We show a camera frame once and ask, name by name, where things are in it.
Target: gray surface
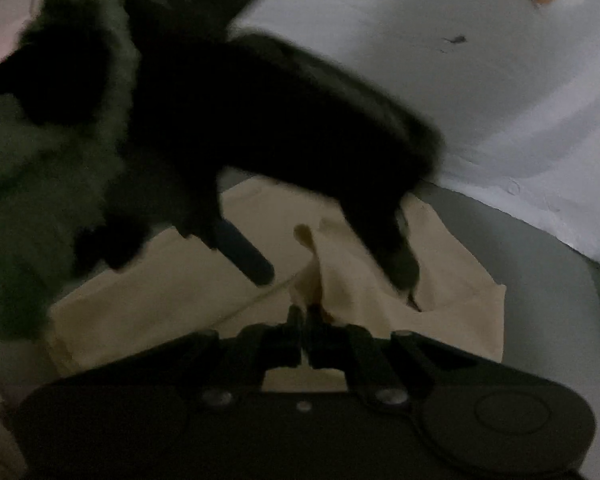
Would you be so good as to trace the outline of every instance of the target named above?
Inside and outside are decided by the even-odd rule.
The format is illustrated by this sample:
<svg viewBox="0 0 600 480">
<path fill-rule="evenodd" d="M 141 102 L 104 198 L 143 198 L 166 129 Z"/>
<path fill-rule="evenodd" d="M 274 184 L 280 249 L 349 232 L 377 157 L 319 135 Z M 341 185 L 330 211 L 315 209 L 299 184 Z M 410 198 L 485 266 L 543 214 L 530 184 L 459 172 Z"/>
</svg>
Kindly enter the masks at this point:
<svg viewBox="0 0 600 480">
<path fill-rule="evenodd" d="M 228 172 L 221 189 L 245 177 Z M 421 197 L 507 285 L 505 364 L 564 383 L 592 405 L 598 432 L 583 473 L 600 480 L 600 269 L 552 236 L 465 196 L 427 186 Z M 19 385 L 16 398 L 52 376 L 40 348 L 0 344 L 0 377 Z"/>
</svg>

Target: silver screw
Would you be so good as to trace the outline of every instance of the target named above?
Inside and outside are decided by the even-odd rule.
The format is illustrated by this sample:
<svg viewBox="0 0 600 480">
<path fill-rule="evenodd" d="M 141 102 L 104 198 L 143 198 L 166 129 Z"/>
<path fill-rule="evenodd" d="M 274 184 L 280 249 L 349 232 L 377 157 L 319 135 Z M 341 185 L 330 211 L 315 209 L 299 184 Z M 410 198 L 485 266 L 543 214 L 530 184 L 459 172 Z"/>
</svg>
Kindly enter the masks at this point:
<svg viewBox="0 0 600 480">
<path fill-rule="evenodd" d="M 387 406 L 400 406 L 409 400 L 407 392 L 400 388 L 387 388 L 376 392 L 376 399 Z"/>
<path fill-rule="evenodd" d="M 296 404 L 296 410 L 301 413 L 308 413 L 312 410 L 313 405 L 308 400 L 301 400 Z"/>
<path fill-rule="evenodd" d="M 202 394 L 202 400 L 212 408 L 225 408 L 234 402 L 234 396 L 226 390 L 207 390 Z"/>
</svg>

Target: screw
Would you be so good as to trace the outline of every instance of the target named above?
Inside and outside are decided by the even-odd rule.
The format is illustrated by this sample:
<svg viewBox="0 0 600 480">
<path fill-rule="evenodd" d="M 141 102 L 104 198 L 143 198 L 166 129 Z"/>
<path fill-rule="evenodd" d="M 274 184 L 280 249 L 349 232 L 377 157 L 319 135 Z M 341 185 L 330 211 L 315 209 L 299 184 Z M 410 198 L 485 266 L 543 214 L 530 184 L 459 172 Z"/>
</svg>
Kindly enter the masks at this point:
<svg viewBox="0 0 600 480">
<path fill-rule="evenodd" d="M 387 406 L 400 406 L 409 400 L 407 392 L 400 388 L 387 388 L 376 392 L 376 399 Z"/>
<path fill-rule="evenodd" d="M 202 400 L 212 408 L 226 408 L 234 402 L 234 396 L 226 390 L 207 390 L 202 394 Z"/>
<path fill-rule="evenodd" d="M 296 404 L 296 410 L 301 413 L 308 413 L 312 410 L 313 405 L 308 400 L 301 400 Z"/>
</svg>

